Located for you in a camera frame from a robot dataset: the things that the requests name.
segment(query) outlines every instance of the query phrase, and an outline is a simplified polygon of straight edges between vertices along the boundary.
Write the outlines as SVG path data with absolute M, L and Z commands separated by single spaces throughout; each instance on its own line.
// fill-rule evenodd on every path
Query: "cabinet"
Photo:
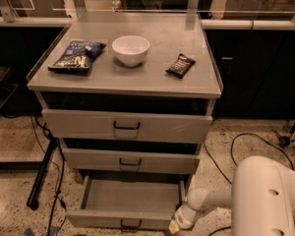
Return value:
M 224 91 L 220 118 L 295 118 L 295 31 L 206 31 Z
M 111 47 L 129 32 L 150 41 L 137 68 L 116 62 Z M 49 72 L 72 38 L 107 46 L 88 74 Z M 165 74 L 180 53 L 196 60 L 183 80 Z M 167 229 L 197 170 L 222 89 L 197 16 L 87 12 L 28 86 L 68 165 L 84 180 L 69 220 L 79 227 Z

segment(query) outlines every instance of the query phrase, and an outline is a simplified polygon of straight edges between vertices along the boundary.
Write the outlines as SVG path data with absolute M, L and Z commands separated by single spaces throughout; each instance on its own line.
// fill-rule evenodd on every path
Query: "gray drawer cabinet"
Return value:
M 182 204 L 222 90 L 194 16 L 86 12 L 32 75 L 29 89 L 84 184 L 67 214 L 75 226 L 163 230 Z M 114 61 L 111 43 L 125 32 L 150 41 L 134 69 Z M 88 74 L 49 72 L 72 38 L 107 47 Z M 164 71 L 181 52 L 196 64 L 178 80 Z

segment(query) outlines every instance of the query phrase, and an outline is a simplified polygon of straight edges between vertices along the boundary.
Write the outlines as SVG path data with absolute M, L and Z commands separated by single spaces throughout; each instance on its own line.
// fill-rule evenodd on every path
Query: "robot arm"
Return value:
M 231 208 L 233 236 L 295 236 L 295 172 L 265 157 L 248 157 L 237 167 L 232 189 L 190 190 L 170 232 L 193 227 L 216 207 Z

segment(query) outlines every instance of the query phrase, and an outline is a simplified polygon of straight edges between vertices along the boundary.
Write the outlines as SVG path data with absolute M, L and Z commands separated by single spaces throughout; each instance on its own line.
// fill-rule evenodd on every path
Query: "floor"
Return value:
M 43 119 L 37 119 L 40 126 Z M 267 145 L 262 139 L 278 147 L 280 135 L 287 135 L 293 125 L 293 120 L 234 120 L 217 119 L 213 122 L 206 139 L 206 148 L 214 158 L 221 171 L 232 180 L 235 165 L 231 160 L 232 142 L 234 158 L 240 162 L 250 155 L 264 155 L 290 167 L 289 161 L 276 148 Z M 36 161 L 42 160 L 48 146 L 42 129 L 30 116 L 6 118 L 0 116 L 0 161 Z M 295 166 L 295 144 L 284 149 Z M 52 155 L 47 175 L 40 195 L 39 207 L 32 210 L 27 206 L 30 190 L 36 173 L 0 173 L 0 236 L 38 236 L 46 235 L 48 227 L 55 232 L 66 218 L 66 210 L 57 202 L 52 223 L 49 224 L 50 213 L 55 195 L 55 186 L 61 170 L 61 157 L 58 150 Z M 201 151 L 201 164 L 193 177 L 191 187 L 223 189 L 230 185 L 218 171 L 205 148 Z M 77 208 L 82 185 L 75 180 L 74 172 L 65 165 L 60 199 L 67 210 Z M 214 230 L 231 224 L 231 212 L 218 208 L 208 216 L 201 218 L 191 231 L 181 231 L 179 236 L 209 235 Z M 57 235 L 134 235 L 134 236 L 164 236 L 162 231 L 139 231 L 136 233 L 120 230 L 98 228 L 75 228 L 69 220 L 65 220 Z M 231 235 L 230 230 L 216 235 Z

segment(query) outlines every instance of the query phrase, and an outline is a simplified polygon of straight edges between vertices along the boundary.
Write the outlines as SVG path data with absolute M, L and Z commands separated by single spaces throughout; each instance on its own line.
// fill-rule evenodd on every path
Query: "white bowl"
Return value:
M 139 35 L 125 35 L 113 41 L 112 48 L 122 63 L 128 67 L 135 67 L 147 56 L 149 42 Z

